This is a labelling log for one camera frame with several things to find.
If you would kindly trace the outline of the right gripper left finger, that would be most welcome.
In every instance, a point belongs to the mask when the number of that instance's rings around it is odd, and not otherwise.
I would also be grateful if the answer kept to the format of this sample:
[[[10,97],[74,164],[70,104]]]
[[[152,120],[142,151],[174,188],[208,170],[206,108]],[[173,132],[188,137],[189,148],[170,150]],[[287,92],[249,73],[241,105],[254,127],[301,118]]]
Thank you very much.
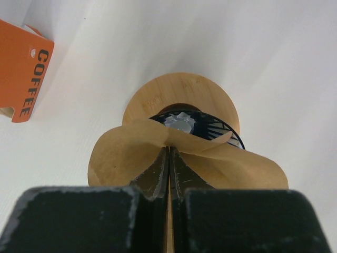
[[[155,161],[129,183],[147,198],[164,198],[169,178],[169,148],[162,148]]]

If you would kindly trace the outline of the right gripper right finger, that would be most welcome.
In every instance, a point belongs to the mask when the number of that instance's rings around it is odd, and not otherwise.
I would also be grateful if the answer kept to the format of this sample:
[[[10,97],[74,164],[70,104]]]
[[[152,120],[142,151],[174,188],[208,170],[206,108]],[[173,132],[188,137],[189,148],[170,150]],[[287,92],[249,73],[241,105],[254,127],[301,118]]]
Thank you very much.
[[[175,147],[170,147],[170,186],[172,198],[178,200],[182,200],[190,189],[214,189],[185,163]]]

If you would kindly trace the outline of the single brown coffee filter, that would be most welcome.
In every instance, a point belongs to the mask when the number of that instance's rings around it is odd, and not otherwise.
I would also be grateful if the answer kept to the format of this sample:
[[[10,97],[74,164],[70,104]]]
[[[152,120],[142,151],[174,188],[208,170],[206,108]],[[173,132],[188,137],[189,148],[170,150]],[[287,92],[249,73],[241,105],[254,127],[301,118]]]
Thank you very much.
[[[168,147],[168,183],[164,198],[147,198],[129,183],[144,172],[162,148]],[[190,189],[173,199],[170,147],[214,189]],[[218,200],[226,190],[285,190],[284,171],[274,161],[225,143],[209,141],[154,120],[137,120],[105,132],[96,142],[88,164],[88,184],[110,191],[112,240],[125,240],[126,252],[190,252],[194,229],[221,221],[205,207],[205,195]]]

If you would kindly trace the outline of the blue glass dripper cone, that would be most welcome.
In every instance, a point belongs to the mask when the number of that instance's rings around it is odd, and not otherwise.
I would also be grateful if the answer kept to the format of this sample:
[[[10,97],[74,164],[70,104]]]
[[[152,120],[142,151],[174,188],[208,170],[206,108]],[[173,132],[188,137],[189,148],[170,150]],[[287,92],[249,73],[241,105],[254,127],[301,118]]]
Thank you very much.
[[[201,111],[173,110],[150,117],[160,124],[209,141],[224,140],[234,147],[245,149],[238,133],[223,120]]]

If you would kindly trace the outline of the wooden dripper ring holder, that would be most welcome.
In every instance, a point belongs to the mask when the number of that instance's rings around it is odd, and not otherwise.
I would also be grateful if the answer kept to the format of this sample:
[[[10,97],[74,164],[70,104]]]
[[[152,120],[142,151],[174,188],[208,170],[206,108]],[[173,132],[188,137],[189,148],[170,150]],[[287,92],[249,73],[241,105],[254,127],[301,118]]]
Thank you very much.
[[[148,119],[174,104],[191,105],[240,133],[239,115],[230,96],[210,79],[186,72],[164,74],[140,87],[126,106],[122,124]]]

